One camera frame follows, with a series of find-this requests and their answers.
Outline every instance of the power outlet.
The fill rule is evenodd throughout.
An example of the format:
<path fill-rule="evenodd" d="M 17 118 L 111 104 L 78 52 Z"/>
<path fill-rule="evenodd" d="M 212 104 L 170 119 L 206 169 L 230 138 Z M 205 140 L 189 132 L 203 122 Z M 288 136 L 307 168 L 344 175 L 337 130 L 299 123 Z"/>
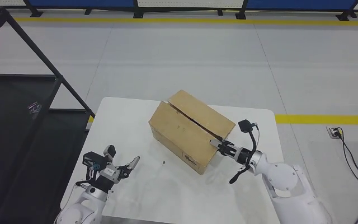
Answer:
<path fill-rule="evenodd" d="M 336 131 L 334 131 L 334 129 L 336 129 L 337 127 L 326 127 L 326 128 L 327 128 L 327 131 L 328 131 L 328 134 L 329 134 L 330 138 L 339 139 L 338 136 L 333 135 L 336 132 Z"/>

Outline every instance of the black cable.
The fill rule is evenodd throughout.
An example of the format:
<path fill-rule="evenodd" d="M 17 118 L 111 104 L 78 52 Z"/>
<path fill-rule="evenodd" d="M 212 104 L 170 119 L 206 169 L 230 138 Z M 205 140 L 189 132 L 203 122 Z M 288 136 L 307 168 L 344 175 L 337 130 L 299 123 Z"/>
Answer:
<path fill-rule="evenodd" d="M 84 223 L 85 222 L 85 220 L 90 216 L 90 215 L 92 215 L 94 212 L 91 212 L 88 216 L 86 216 L 85 218 L 84 218 L 84 220 L 81 222 L 81 223 Z"/>
<path fill-rule="evenodd" d="M 256 152 L 256 148 L 257 148 L 255 137 L 253 136 L 252 132 L 248 132 L 248 133 L 249 133 L 251 141 L 252 141 L 252 151 L 250 153 L 249 158 L 247 158 L 247 160 L 246 160 L 245 166 L 249 166 L 249 163 L 251 161 L 251 157 Z"/>
<path fill-rule="evenodd" d="M 81 186 L 81 184 L 88 184 L 89 182 L 90 182 L 90 180 L 82 180 L 82 181 L 76 182 L 76 185 Z"/>
<path fill-rule="evenodd" d="M 346 149 L 348 150 L 349 154 L 351 155 L 351 158 L 352 158 L 352 161 L 354 163 L 354 166 L 356 167 L 356 169 L 358 170 L 358 166 L 356 164 L 356 161 L 354 160 L 354 157 L 353 157 L 353 154 L 352 152 L 349 150 L 349 148 L 347 147 L 346 143 L 345 143 L 345 135 L 344 135 L 344 132 L 343 132 L 343 129 L 341 127 L 338 127 L 337 128 L 337 131 L 338 131 L 338 137 L 340 138 L 340 140 L 342 141 L 343 143 L 343 153 L 345 155 L 345 159 L 346 159 L 346 162 L 348 164 L 348 167 L 349 169 L 351 170 L 352 174 L 354 175 L 354 177 L 358 180 L 358 177 L 356 176 L 356 174 L 353 172 L 352 168 L 351 168 L 351 165 L 349 164 L 348 162 L 348 159 L 347 159 L 347 155 L 346 155 Z"/>
<path fill-rule="evenodd" d="M 258 142 L 260 141 L 260 130 L 258 128 L 258 125 L 256 125 L 256 129 L 257 129 L 257 132 L 258 132 L 257 143 L 256 143 L 256 148 L 257 148 L 258 147 Z"/>

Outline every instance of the yellow floor line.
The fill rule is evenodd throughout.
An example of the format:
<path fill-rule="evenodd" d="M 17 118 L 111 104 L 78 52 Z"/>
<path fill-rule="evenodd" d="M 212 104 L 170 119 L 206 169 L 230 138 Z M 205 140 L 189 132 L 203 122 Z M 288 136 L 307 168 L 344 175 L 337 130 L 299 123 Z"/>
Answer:
<path fill-rule="evenodd" d="M 277 124 L 346 124 L 358 125 L 356 115 L 292 115 L 276 114 Z"/>
<path fill-rule="evenodd" d="M 17 22 L 86 22 L 86 23 L 208 23 L 208 24 L 265 24 L 265 25 L 319 25 L 358 26 L 358 21 L 308 21 L 308 20 L 235 20 L 220 18 L 15 18 Z"/>

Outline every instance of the white table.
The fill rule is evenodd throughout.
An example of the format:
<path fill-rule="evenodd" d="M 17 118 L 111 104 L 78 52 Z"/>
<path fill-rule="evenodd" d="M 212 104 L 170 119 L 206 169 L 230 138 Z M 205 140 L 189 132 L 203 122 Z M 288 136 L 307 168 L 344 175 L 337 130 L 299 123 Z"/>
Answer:
<path fill-rule="evenodd" d="M 247 172 L 236 183 L 228 182 L 240 168 L 231 158 L 217 153 L 204 175 L 197 174 L 156 141 L 148 121 L 159 101 L 106 97 L 98 109 L 82 153 L 62 199 L 64 206 L 73 184 L 86 177 L 83 154 L 102 154 L 116 147 L 115 165 L 135 156 L 140 161 L 130 177 L 114 185 L 104 216 L 168 223 L 279 223 L 261 176 Z M 283 161 L 275 116 L 270 110 L 211 106 L 233 122 L 257 122 L 261 136 L 258 150 L 270 162 Z M 248 134 L 234 127 L 228 140 L 252 148 Z M 75 189 L 69 204 L 83 189 Z"/>

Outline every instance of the box flap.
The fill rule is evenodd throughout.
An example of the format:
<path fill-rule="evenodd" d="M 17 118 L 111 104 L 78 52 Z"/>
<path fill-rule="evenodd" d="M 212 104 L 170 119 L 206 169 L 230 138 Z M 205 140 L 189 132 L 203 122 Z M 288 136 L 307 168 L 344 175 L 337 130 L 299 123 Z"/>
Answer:
<path fill-rule="evenodd" d="M 208 132 L 165 102 L 160 103 L 149 125 L 203 166 L 217 151 L 210 144 L 213 137 Z"/>
<path fill-rule="evenodd" d="M 235 126 L 231 120 L 184 90 L 174 94 L 168 99 L 168 102 L 205 129 L 223 138 L 226 138 Z"/>

